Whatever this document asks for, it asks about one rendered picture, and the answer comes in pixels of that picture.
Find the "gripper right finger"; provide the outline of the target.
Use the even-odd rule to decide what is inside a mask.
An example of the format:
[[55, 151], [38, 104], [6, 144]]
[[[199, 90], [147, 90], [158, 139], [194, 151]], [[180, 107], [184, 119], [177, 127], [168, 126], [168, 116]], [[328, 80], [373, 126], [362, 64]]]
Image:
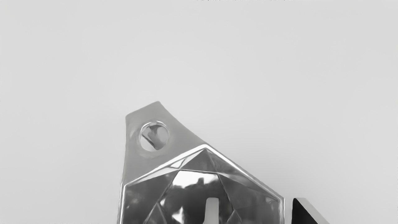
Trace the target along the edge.
[[294, 198], [291, 224], [330, 224], [306, 198]]

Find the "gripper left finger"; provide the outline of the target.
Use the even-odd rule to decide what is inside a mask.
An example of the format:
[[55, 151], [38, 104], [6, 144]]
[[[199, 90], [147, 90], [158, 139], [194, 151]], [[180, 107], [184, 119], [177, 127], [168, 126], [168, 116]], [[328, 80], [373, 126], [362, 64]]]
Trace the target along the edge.
[[205, 204], [203, 224], [219, 224], [219, 199], [208, 198]]

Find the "faceted mug with angular handle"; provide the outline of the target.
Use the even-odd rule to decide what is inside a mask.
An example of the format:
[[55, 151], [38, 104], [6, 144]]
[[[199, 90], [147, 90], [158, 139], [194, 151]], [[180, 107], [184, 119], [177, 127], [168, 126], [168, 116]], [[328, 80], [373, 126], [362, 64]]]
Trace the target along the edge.
[[203, 224], [208, 198], [219, 199], [219, 224], [285, 224], [280, 194], [160, 102], [128, 114], [117, 224]]

